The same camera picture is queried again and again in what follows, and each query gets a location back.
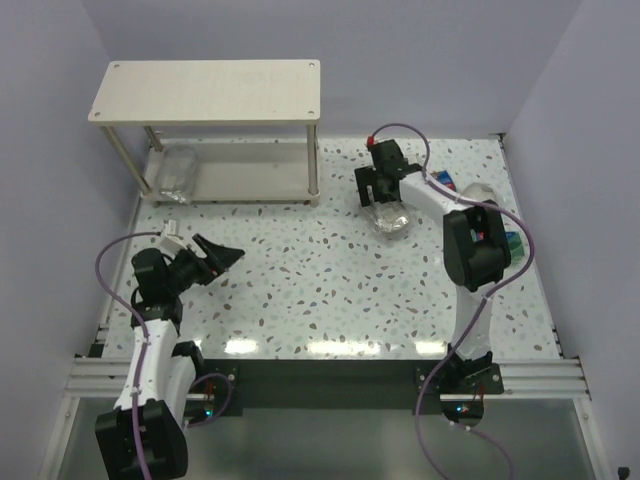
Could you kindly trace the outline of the green sponge pack red logo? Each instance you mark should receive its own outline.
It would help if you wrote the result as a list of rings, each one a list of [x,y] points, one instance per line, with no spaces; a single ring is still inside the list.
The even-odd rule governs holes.
[[[525,256],[525,247],[520,234],[517,231],[507,231],[506,239],[509,246],[511,266],[517,266]]]

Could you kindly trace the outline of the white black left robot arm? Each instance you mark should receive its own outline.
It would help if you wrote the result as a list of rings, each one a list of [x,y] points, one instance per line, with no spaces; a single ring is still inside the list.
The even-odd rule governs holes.
[[[191,245],[158,233],[160,245],[131,259],[137,285],[130,299],[108,293],[131,315],[134,350],[113,409],[95,435],[111,479],[178,479],[188,469],[185,431],[217,420],[234,393],[229,375],[205,370],[199,346],[180,338],[181,296],[207,286],[245,255],[193,236]]]

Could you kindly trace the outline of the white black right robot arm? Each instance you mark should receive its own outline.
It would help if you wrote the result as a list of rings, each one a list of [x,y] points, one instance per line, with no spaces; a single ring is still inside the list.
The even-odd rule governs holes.
[[[491,308],[486,295],[511,265],[501,214],[494,202],[483,204],[459,195],[411,164],[394,140],[367,139],[372,164],[354,171],[359,200],[376,219],[389,205],[420,210],[442,232],[445,271],[456,285],[456,321],[450,343],[464,362],[491,362]]]

